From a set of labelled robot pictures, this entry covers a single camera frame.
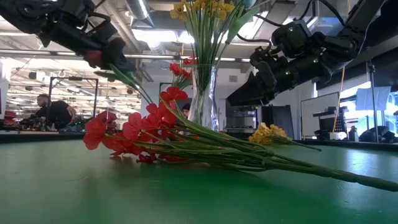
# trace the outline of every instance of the cable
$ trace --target cable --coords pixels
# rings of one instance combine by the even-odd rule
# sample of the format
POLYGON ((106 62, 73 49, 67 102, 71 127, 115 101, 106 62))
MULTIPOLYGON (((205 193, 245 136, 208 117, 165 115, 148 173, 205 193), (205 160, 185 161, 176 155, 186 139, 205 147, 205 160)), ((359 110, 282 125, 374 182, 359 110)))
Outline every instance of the cable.
POLYGON ((243 40, 243 41, 245 41, 245 42, 251 42, 251 43, 265 42, 265 43, 268 43, 267 49, 271 49, 271 47, 272 47, 272 42, 271 42, 270 40, 267 40, 267 39, 254 39, 254 40, 249 40, 249 39, 246 39, 246 38, 242 37, 242 36, 239 35, 239 34, 236 34, 236 36, 238 36, 239 39, 241 39, 241 40, 243 40))
POLYGON ((265 17, 262 17, 262 16, 260 16, 260 15, 254 15, 254 16, 256 16, 257 18, 262 19, 264 22, 268 22, 269 24, 271 24, 271 25, 273 25, 273 26, 277 26, 277 27, 283 26, 283 24, 279 24, 279 23, 276 23, 276 22, 274 22, 274 21, 270 21, 269 19, 267 19, 267 18, 265 18, 265 17))
POLYGON ((101 0, 95 7, 94 9, 97 9, 98 7, 100 7, 106 0, 101 0))
POLYGON ((336 17, 337 19, 340 21, 341 25, 345 26, 345 22, 343 20, 343 18, 341 18, 340 14, 338 13, 337 9, 334 8, 328 1, 326 0, 310 0, 304 10, 304 13, 300 16, 299 20, 302 20, 305 15, 307 14, 308 10, 310 9, 311 3, 314 1, 320 1, 322 2, 336 17))

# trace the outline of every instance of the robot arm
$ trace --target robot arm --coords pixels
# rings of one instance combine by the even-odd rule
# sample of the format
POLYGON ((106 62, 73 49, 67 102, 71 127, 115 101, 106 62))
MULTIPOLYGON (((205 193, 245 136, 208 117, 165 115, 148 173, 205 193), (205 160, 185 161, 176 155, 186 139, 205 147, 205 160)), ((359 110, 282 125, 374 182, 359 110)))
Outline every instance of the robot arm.
POLYGON ((91 0, 0 0, 0 16, 22 32, 36 34, 44 47, 56 42, 84 56, 92 67, 108 70, 112 63, 120 70, 136 69, 122 53, 124 41, 110 40, 117 33, 111 19, 96 13, 91 0), (89 17, 104 21, 86 32, 89 17), (93 52, 100 53, 100 60, 90 60, 93 52))
POLYGON ((366 32, 385 0, 359 0, 337 36, 320 32, 311 34, 303 20, 293 21, 272 33, 277 49, 259 47, 250 56, 250 63, 259 71, 228 101, 232 106, 268 104, 285 90, 319 78, 328 81, 331 75, 358 56, 366 32))

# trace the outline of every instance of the desk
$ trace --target desk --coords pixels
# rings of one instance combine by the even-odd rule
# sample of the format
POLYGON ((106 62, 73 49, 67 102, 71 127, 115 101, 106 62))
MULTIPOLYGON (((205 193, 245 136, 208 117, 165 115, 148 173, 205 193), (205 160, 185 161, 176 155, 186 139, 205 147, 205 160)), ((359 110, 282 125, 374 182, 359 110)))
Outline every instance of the desk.
MULTIPOLYGON (((398 154, 319 146, 286 156, 398 182, 398 154)), ((398 194, 307 174, 135 164, 81 140, 0 144, 1 223, 398 223, 398 194)))

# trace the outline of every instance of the vase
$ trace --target vase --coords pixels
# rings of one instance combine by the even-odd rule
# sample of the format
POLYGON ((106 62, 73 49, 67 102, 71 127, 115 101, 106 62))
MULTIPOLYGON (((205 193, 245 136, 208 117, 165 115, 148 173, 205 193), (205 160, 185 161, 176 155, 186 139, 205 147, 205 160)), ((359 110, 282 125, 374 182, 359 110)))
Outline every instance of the vase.
POLYGON ((192 68, 193 98, 188 119, 218 131, 218 110, 215 98, 218 67, 196 65, 192 68))

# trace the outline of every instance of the green table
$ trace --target green table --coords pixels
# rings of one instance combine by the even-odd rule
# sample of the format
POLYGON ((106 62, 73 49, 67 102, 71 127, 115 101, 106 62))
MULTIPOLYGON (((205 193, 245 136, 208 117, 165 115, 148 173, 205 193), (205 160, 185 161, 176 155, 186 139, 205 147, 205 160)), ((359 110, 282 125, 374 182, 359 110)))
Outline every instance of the green table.
MULTIPOLYGON (((279 153, 398 182, 398 153, 279 153)), ((82 141, 0 144, 0 223, 398 223, 398 194, 285 171, 135 164, 82 141)))

